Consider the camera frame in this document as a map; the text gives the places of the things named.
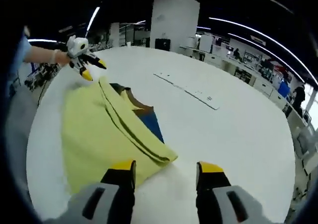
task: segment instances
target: white pillar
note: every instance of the white pillar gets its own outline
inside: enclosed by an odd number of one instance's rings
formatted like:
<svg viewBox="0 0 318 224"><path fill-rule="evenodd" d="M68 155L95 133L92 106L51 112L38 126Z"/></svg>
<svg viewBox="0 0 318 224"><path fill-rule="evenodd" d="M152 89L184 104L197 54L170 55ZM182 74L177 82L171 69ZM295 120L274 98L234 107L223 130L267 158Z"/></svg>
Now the white pillar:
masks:
<svg viewBox="0 0 318 224"><path fill-rule="evenodd" d="M195 0L154 0L151 21L150 47L157 38L170 39L170 50L181 53L188 37L195 37L200 3Z"/></svg>
<svg viewBox="0 0 318 224"><path fill-rule="evenodd" d="M311 95L311 97L309 99L309 102L308 102L307 106L306 106L306 111L309 111L311 106L313 105L315 97L316 97L316 94L317 94L317 91L313 90L313 93L312 93L312 95Z"/></svg>
<svg viewBox="0 0 318 224"><path fill-rule="evenodd" d="M111 47L119 47L119 23L110 25L109 42Z"/></svg>

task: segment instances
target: ceiling light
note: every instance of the ceiling light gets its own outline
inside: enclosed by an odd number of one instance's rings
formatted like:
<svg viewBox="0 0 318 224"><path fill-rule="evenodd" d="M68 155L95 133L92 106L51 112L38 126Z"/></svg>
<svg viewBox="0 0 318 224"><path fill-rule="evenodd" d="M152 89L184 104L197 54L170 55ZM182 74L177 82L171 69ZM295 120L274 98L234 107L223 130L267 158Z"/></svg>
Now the ceiling light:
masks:
<svg viewBox="0 0 318 224"><path fill-rule="evenodd" d="M235 37L238 37L238 38L240 38L240 39L242 39L242 40L245 40L245 41L247 41L247 42L249 42L249 43L251 43L251 44L253 44L253 45L256 45L256 46L260 47L261 49L265 50L266 52L270 53L270 54L273 55L274 57L278 58L278 59L279 59L283 64L285 64L287 67L289 67L290 70L293 71L293 72L300 78L300 80L301 80L302 82L305 82L305 81L302 79L302 77L301 77L295 70L293 70L285 61L283 61L280 57L278 57L277 55L273 54L273 53L270 52L269 50L263 48L262 46L260 46L260 45L258 45L258 44L256 44L256 43L254 43L254 42L252 42L252 41L250 41L250 40L247 40L247 39L244 39L244 38L242 38L242 37L239 37L239 36L237 36L237 35L235 35L235 34L231 34L231 33L228 33L228 34L229 34L229 35L232 35L232 36L235 36Z"/></svg>
<svg viewBox="0 0 318 224"><path fill-rule="evenodd" d="M95 11L94 11L94 13L93 13L93 16L91 17L91 19L90 19L90 21L89 21L89 24L88 24L88 27L87 27L87 30L86 30L86 31L89 31L90 26L91 26L91 24L93 23L93 20L94 20L94 18L95 18L95 16L96 16L98 10L99 10L99 7L96 7L96 9L95 9Z"/></svg>
<svg viewBox="0 0 318 224"><path fill-rule="evenodd" d="M211 30L210 28L206 28L206 27L201 27L201 26L197 26L198 29L208 29Z"/></svg>
<svg viewBox="0 0 318 224"><path fill-rule="evenodd" d="M140 24L140 23L145 23L146 21L145 20L143 20L143 21L139 21L139 22L137 22L136 24Z"/></svg>
<svg viewBox="0 0 318 224"><path fill-rule="evenodd" d="M313 80L315 81L315 83L318 85L318 81L317 79L314 77L314 75L310 72L310 70L306 67L306 65L295 55L293 54L289 49L287 49L284 45L282 45L281 43L277 42L276 40L274 40L273 38L269 37L268 35L266 34L263 34L262 32L259 32L257 31L256 29L253 29L253 28L250 28L246 25L242 25L242 24L239 24L239 23L235 23L235 22L232 22L232 21L229 21L229 20L225 20L225 19L218 19L218 18L212 18L212 17L209 17L209 19L213 19L213 20L218 20L218 21L223 21L223 22L227 22L227 23L231 23L231 24L235 24L235 25L238 25L238 26L241 26L241 27L244 27L246 29L249 29L249 30L252 30L266 38L268 38L269 40L273 41L274 43L276 43L277 45L279 45L280 47L282 47L283 49L285 49L289 54L291 54L306 70L307 72L310 74L310 76L312 76Z"/></svg>
<svg viewBox="0 0 318 224"><path fill-rule="evenodd" d="M52 42L56 43L56 40L49 40L49 39L28 39L29 42Z"/></svg>

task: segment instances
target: white table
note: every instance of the white table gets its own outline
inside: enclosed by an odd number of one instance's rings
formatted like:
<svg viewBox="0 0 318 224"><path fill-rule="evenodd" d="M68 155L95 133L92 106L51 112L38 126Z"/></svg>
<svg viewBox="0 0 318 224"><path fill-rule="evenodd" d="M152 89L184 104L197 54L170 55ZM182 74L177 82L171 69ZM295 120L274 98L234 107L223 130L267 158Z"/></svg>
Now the white table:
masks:
<svg viewBox="0 0 318 224"><path fill-rule="evenodd" d="M248 191L266 217L283 222L293 194L295 156L284 113L260 92L230 74L172 52L121 47L96 53L109 82L129 86L142 103L155 107L165 143L179 158L136 190L133 224L195 224L196 162L221 166L232 185ZM215 111L153 75L170 73L210 93ZM61 112L67 89L86 85L62 69L47 89L35 116L27 151L32 203L45 220L60 215L70 198L61 152Z"/></svg>

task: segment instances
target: blue fabric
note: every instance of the blue fabric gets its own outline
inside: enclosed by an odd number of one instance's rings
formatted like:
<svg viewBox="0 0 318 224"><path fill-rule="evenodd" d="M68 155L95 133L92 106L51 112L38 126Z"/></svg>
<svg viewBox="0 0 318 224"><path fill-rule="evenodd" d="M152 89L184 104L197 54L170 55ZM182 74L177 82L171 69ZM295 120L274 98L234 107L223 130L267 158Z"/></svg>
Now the blue fabric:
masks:
<svg viewBox="0 0 318 224"><path fill-rule="evenodd" d="M139 119L147 126L147 128L162 142L163 137L158 124L158 119L154 111L147 114L139 115Z"/></svg>
<svg viewBox="0 0 318 224"><path fill-rule="evenodd" d="M31 47L32 46L30 45L27 38L24 35L22 35L21 40L18 44L16 53L15 53L15 56L13 58L13 62L12 62L11 67L10 67L7 89L6 89L7 90L7 92L6 92L7 97L9 97L9 87L13 83L13 81L16 79L17 71L18 71L19 67L21 66L21 64L23 63L23 60L24 60L26 54L30 51Z"/></svg>
<svg viewBox="0 0 318 224"><path fill-rule="evenodd" d="M290 92L290 87L288 86L286 82L282 81L282 83L279 86L278 93L286 98L289 92Z"/></svg>

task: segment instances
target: robotic hand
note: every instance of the robotic hand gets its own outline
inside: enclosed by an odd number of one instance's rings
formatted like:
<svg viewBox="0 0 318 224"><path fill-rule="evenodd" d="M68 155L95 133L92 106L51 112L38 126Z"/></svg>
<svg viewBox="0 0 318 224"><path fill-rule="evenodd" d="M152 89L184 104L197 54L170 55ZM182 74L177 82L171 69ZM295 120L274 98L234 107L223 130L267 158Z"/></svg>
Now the robotic hand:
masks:
<svg viewBox="0 0 318 224"><path fill-rule="evenodd" d="M88 39L71 36L67 42L68 56L71 58L70 66L78 72L84 79L93 81L86 66L95 65L101 69L106 69L106 64L94 53L88 50Z"/></svg>

